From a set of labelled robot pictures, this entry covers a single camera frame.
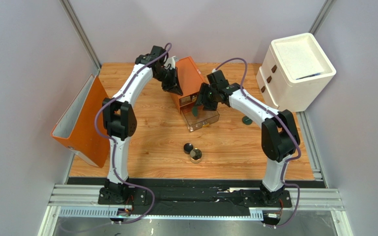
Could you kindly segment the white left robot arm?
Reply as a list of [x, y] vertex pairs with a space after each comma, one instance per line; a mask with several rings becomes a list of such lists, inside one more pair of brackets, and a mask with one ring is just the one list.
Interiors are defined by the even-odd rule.
[[171, 47], [171, 43], [153, 46], [150, 53], [139, 55], [125, 84], [112, 98], [103, 100], [96, 114], [103, 118], [104, 138], [109, 139], [111, 147], [109, 173], [99, 191], [100, 205], [123, 205], [132, 199], [135, 185], [128, 181], [128, 154], [137, 129], [134, 106], [148, 82], [158, 80], [162, 90], [172, 94], [179, 112], [194, 105], [201, 84], [206, 82], [191, 57], [170, 57]]

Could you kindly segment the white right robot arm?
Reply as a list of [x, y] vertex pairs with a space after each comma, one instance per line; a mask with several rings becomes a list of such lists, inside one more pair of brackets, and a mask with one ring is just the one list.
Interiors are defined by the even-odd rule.
[[289, 161], [299, 148], [300, 138], [292, 112], [278, 111], [257, 100], [238, 83], [230, 84], [221, 70], [202, 83], [196, 106], [214, 111], [219, 103], [236, 109], [261, 129], [261, 147], [267, 157], [265, 176], [260, 184], [259, 200], [265, 206], [279, 202], [285, 189]]

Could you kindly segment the orange drawer organizer box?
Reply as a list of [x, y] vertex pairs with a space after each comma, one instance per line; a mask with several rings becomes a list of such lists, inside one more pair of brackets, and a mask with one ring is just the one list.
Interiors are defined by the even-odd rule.
[[203, 83], [207, 83], [191, 56], [176, 62], [177, 75], [183, 95], [171, 93], [170, 97], [180, 114], [190, 110], [197, 101]]

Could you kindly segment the dark green round compact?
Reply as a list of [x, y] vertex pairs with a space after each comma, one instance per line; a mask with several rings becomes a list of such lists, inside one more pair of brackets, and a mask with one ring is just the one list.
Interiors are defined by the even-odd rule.
[[194, 116], [194, 117], [198, 117], [199, 116], [199, 107], [198, 106], [193, 106], [193, 108], [192, 108], [192, 115]]

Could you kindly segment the gold lidded cream jar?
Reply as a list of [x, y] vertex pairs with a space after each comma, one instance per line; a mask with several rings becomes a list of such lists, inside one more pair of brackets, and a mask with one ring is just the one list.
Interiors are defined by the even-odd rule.
[[200, 163], [202, 160], [202, 155], [203, 154], [201, 150], [199, 150], [198, 148], [194, 148], [189, 153], [190, 161], [195, 164]]

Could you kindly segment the small black round jar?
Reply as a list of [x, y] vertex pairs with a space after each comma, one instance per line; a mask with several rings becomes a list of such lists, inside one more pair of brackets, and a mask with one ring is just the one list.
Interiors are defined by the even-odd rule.
[[190, 152], [194, 149], [194, 146], [192, 143], [185, 143], [183, 146], [183, 151], [185, 154], [190, 154]]

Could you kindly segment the clear plastic drawer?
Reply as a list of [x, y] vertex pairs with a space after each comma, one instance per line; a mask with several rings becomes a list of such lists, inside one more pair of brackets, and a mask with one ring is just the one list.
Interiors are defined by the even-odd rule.
[[218, 111], [204, 111], [202, 106], [199, 107], [199, 116], [196, 118], [192, 115], [193, 105], [189, 104], [180, 109], [183, 120], [185, 121], [189, 132], [199, 130], [216, 123], [220, 114]]

